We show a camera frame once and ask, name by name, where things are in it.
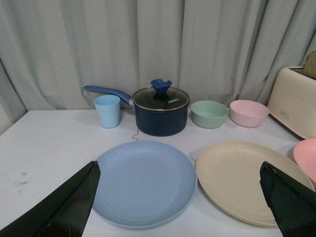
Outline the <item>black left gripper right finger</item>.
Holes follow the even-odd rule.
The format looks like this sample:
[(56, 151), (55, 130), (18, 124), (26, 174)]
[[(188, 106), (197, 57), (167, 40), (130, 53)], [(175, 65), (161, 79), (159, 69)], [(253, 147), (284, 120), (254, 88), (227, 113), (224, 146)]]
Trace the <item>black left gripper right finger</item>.
[(265, 201), (284, 237), (316, 235), (316, 193), (267, 161), (260, 168)]

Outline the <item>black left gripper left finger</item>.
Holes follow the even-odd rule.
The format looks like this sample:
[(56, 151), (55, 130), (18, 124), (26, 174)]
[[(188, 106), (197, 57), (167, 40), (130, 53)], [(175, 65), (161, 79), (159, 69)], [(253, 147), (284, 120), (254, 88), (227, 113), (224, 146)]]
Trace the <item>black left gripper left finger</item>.
[(0, 231), (2, 237), (80, 237), (101, 171), (91, 161), (36, 206)]

